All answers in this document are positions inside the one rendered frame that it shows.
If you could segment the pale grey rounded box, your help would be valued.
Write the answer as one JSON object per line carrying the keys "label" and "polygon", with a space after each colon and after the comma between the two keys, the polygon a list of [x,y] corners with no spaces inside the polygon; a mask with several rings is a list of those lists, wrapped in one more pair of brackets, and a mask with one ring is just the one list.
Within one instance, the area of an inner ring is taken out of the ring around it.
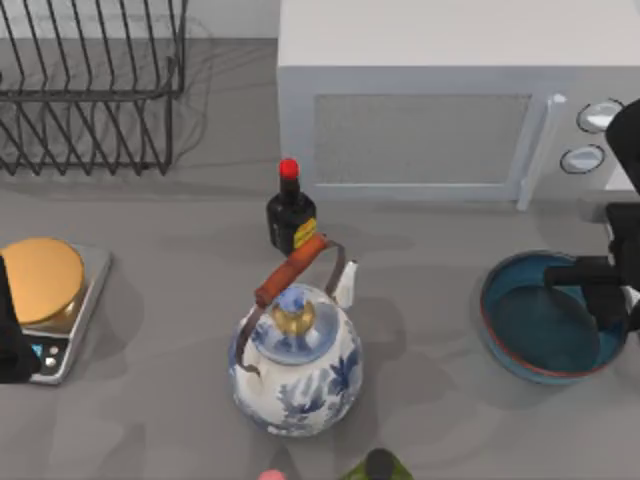
{"label": "pale grey rounded box", "polygon": [[627,337],[631,338],[633,334],[640,334],[640,292],[632,287],[626,287],[625,295],[629,313]]}

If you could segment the blue bowl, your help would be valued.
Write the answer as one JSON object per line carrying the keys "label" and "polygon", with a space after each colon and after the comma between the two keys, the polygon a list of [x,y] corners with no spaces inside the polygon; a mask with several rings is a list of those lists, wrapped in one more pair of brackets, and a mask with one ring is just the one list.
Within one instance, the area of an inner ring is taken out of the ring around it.
{"label": "blue bowl", "polygon": [[524,251],[487,272],[479,295],[482,338],[514,375],[571,384],[606,368],[624,349],[627,330],[599,331],[579,286],[545,286],[546,268],[571,266],[577,257]]}

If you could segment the grey microwave knob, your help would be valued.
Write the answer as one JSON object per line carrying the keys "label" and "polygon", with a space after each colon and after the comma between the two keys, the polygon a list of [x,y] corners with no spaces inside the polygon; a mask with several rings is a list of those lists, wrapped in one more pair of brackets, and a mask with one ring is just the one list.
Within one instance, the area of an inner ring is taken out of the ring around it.
{"label": "grey microwave knob", "polygon": [[603,133],[623,107],[624,104],[616,99],[587,104],[578,113],[576,124],[583,132],[589,134]]}
{"label": "grey microwave knob", "polygon": [[567,150],[560,158],[561,170],[570,175],[588,174],[597,170],[605,161],[605,151],[598,145],[589,144]]}

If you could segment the pale microwave door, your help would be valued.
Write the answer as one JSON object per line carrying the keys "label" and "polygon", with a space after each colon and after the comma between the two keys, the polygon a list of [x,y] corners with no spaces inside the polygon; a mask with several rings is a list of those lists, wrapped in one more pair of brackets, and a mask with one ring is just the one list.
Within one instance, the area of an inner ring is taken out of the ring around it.
{"label": "pale microwave door", "polygon": [[316,198],[513,201],[552,92],[520,68],[282,66],[281,148]]}

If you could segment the blue and white teapot lid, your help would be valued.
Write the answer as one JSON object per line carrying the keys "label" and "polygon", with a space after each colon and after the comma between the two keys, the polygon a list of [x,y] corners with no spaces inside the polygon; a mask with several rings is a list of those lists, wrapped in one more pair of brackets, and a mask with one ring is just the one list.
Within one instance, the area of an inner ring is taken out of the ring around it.
{"label": "blue and white teapot lid", "polygon": [[322,290],[294,283],[261,315],[251,341],[281,365],[304,365],[324,357],[338,338],[341,310]]}

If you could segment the pale microwave oven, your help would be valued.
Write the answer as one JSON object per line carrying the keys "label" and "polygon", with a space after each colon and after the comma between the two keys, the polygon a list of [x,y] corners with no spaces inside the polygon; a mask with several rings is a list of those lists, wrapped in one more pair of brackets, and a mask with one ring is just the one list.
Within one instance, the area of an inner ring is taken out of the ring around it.
{"label": "pale microwave oven", "polygon": [[[282,66],[528,70],[567,97],[532,201],[629,186],[605,131],[583,132],[576,117],[640,99],[640,0],[282,0],[277,80]],[[603,164],[564,173],[561,156],[589,144]]]}

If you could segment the black bottle with red cap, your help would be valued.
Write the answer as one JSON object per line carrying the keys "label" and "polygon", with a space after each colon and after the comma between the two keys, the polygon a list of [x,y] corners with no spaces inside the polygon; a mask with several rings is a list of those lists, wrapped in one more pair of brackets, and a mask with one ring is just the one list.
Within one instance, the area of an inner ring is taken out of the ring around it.
{"label": "black bottle with red cap", "polygon": [[285,256],[316,232],[316,204],[301,190],[299,173],[296,159],[282,159],[279,163],[279,192],[266,205],[270,242]]}

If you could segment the silver kitchen scale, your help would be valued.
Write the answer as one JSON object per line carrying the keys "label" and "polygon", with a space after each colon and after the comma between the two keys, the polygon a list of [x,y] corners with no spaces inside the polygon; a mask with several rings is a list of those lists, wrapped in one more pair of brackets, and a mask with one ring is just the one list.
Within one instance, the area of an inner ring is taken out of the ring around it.
{"label": "silver kitchen scale", "polygon": [[29,380],[35,385],[59,385],[80,356],[84,338],[108,278],[112,255],[108,250],[72,244],[84,265],[84,285],[61,314],[64,320],[50,319],[24,325],[24,337],[41,362],[41,369]]}

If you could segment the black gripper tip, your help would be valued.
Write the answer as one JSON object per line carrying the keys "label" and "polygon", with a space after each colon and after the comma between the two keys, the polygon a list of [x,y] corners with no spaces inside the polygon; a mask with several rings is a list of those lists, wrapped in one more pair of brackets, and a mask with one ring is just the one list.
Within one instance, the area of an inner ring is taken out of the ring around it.
{"label": "black gripper tip", "polygon": [[28,383],[40,369],[41,361],[17,320],[4,258],[0,255],[0,384]]}

